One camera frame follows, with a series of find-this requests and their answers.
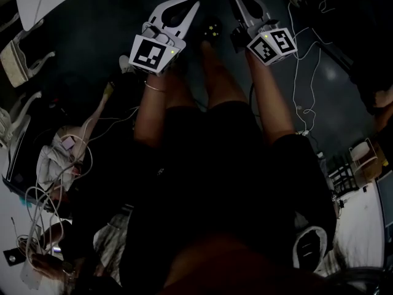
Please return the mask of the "grey flat screen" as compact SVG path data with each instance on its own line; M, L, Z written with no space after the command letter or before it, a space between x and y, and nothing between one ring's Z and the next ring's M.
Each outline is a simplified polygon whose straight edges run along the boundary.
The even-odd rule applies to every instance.
M379 178L378 186L386 227L393 224L393 171Z

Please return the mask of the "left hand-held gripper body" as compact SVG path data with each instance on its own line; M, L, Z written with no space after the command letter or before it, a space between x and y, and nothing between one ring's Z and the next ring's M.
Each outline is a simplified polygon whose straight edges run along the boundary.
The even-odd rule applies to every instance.
M135 35L129 64L140 71L162 75L185 49L186 42L149 22Z

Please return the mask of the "person's chest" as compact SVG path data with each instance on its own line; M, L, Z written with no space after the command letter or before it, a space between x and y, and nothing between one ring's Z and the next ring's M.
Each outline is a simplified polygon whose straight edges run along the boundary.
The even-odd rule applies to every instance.
M229 256L266 259L264 255L253 251L234 236L227 234L208 235L189 243L175 255L164 288L188 277L203 265Z

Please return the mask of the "white power adapter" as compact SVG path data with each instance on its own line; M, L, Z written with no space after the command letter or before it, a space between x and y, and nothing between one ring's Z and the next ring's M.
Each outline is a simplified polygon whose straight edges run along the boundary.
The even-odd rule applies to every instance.
M35 271L29 261L26 260L20 272L20 279L28 289L38 290L41 285L42 275Z

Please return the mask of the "person's right forearm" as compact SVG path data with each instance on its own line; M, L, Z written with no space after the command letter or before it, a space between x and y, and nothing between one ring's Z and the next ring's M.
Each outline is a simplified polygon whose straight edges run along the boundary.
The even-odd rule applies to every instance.
M289 108L268 66L249 50L246 58L254 84L255 97L265 138L270 144L295 133Z

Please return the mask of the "white ornate cushioned stool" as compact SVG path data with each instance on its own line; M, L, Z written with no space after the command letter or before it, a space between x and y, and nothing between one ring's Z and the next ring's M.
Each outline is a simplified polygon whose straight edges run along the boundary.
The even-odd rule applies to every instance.
M44 58L36 60L29 68L26 64L26 55L20 49L20 41L42 26L44 21L44 19L41 19L30 31L20 31L0 53L2 67L14 88L21 86L37 75L45 62L56 55L55 52L49 52Z

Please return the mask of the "person's right leg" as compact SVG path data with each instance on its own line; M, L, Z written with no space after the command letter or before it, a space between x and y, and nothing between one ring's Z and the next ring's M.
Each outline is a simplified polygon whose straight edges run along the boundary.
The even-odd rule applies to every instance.
M208 109L229 101L247 103L248 100L242 88L221 62L211 43L203 41L200 44L200 51L205 88L208 94Z

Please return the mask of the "person's black clothing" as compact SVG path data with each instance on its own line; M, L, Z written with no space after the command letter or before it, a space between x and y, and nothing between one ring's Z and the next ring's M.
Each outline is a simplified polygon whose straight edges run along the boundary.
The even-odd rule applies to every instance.
M326 255L337 224L309 139L291 134L265 144L249 105L239 101L208 112L168 109L158 148L115 140L80 182L74 222L97 225L126 203L134 210L120 283L83 273L72 295L156 295L175 255L215 234L293 267L300 232L323 228Z

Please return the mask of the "person's right black shoe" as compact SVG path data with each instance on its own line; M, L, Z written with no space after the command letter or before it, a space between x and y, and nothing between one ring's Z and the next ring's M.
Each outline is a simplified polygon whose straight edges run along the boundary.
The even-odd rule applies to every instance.
M222 35L222 22L215 16L206 17L200 25L200 38L214 44Z

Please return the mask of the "person's left forearm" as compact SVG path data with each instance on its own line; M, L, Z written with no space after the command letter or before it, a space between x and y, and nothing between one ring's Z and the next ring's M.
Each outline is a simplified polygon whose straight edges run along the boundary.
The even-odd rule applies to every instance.
M137 142L158 148L163 136L166 111L165 73L161 76L149 74L138 109L134 127Z

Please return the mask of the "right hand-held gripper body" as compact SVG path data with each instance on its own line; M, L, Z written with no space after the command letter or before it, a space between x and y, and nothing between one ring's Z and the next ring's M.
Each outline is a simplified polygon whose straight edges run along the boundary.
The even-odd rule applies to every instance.
M287 28L277 20L267 20L247 26L242 23L230 35L235 52L248 49L265 66L279 62L297 52L297 46Z

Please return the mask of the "white bedsheet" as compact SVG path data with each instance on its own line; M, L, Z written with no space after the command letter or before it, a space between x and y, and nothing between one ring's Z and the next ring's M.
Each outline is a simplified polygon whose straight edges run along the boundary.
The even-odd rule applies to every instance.
M384 221L376 184L344 199L336 239L348 267L383 266Z

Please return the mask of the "person's leg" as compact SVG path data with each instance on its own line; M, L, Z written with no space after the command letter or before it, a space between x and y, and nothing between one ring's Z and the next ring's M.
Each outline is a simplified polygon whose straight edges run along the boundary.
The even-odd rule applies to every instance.
M166 108L191 107L196 108L193 95L186 83L184 75L176 69L165 73Z
M203 41L200 44L200 51L205 88L208 94L208 109L229 101L247 103L248 100L242 88L221 62L211 43Z

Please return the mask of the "person's left leg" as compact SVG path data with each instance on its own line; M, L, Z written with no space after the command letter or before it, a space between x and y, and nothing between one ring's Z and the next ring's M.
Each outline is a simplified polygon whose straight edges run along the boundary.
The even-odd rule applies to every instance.
M196 108L193 95L186 83L184 75L176 69L165 73L166 108L191 107Z

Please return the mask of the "black lounge sofa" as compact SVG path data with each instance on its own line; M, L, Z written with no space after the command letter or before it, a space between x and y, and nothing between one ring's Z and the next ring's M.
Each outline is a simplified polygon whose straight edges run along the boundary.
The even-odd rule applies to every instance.
M14 194L36 204L35 191L26 194L36 184L36 165L44 145L50 144L57 130L72 123L69 116L26 116L17 136L13 137L2 173L2 181Z

